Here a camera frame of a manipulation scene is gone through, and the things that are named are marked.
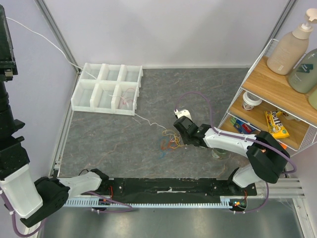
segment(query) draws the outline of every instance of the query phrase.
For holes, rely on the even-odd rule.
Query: white cable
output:
[[[38,36],[43,37],[45,40],[47,40],[49,43],[51,43],[56,49],[58,49],[58,50],[63,54],[63,56],[65,57],[65,59],[66,59],[72,66],[75,66],[76,68],[79,68],[79,69],[81,69],[82,71],[84,71],[83,68],[81,68],[81,67],[79,67],[79,66],[73,64],[71,61],[69,61],[68,58],[67,58],[67,56],[66,56],[66,54],[65,54],[59,47],[57,47],[52,41],[50,41],[48,38],[46,38],[45,36],[41,35],[40,33],[37,33],[37,32],[35,32],[35,31],[31,30],[31,29],[28,28],[27,26],[23,25],[22,23],[20,23],[20,22],[14,20],[14,19],[12,19],[12,18],[10,18],[10,17],[7,17],[7,19],[8,19],[8,20],[11,20],[11,21],[14,21],[15,23],[18,23],[19,25],[23,26],[23,27],[26,28],[27,30],[33,32],[34,34],[37,34]],[[87,71],[86,71],[86,73],[87,73],[88,75],[92,76],[94,79],[97,79],[97,78],[94,77],[92,74],[88,73]]]
[[[141,119],[143,119],[143,120],[147,120],[150,125],[156,124],[156,125],[158,125],[158,126],[164,128],[165,130],[167,130],[164,126],[162,126],[162,125],[160,125],[160,124],[157,124],[156,122],[150,123],[150,121],[149,121],[148,119],[143,118],[143,117],[139,116],[139,115],[136,114],[136,113],[135,113],[134,115],[136,115],[137,117],[139,117],[139,118],[141,118]]]

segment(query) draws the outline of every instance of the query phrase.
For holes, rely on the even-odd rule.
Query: gray floor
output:
[[[251,200],[250,208],[262,201]],[[62,208],[40,232],[42,238],[303,238],[291,200],[270,200],[265,208],[233,215],[223,209],[136,209],[96,214]]]
[[[200,91],[210,98],[218,125],[246,73],[245,68],[146,69],[136,113],[173,129],[178,97]],[[187,96],[180,108],[189,109],[197,125],[209,124],[208,106],[199,96]],[[194,146],[162,153],[162,131],[138,117],[74,112],[59,176],[98,168],[110,177],[225,179],[247,164],[232,153],[226,160],[214,160],[210,149]]]

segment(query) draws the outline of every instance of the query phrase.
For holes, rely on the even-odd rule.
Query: gray tabletop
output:
[[[218,125],[247,70],[145,69],[136,113],[175,130],[175,102],[185,92],[200,91],[210,99],[213,122]],[[209,124],[208,105],[200,96],[186,96],[180,108],[188,109],[197,125]],[[234,153],[215,160],[211,149],[192,145],[162,150],[163,130],[137,116],[74,112],[60,177],[98,168],[110,177],[226,179],[235,168],[248,163]]]

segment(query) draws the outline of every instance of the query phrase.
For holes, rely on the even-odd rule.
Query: logo on bottle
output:
[[[314,65],[312,63],[303,63],[296,71],[300,73],[310,73],[312,69],[314,69]]]

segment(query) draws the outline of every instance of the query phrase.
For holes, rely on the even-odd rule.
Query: white wall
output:
[[[277,39],[281,39],[286,33],[293,31],[297,25],[304,22],[304,15],[308,8],[317,8],[316,0],[298,0],[294,9],[290,13],[283,28],[278,34]],[[317,48],[317,26],[314,26],[315,30],[311,33],[310,44],[308,51]],[[314,225],[317,228],[317,145],[310,147],[309,149],[299,153],[294,158],[298,167],[298,172],[295,174],[302,184],[305,197],[310,207],[311,215],[314,220]]]
[[[2,0],[11,17],[56,40],[33,0]],[[15,119],[26,123],[14,136],[23,135],[22,146],[30,157],[34,180],[47,176],[58,135],[75,82],[75,71],[53,46],[9,21],[19,75],[6,83]],[[11,217],[0,201],[0,237],[13,238]]]
[[[246,66],[287,0],[45,0],[76,60]]]

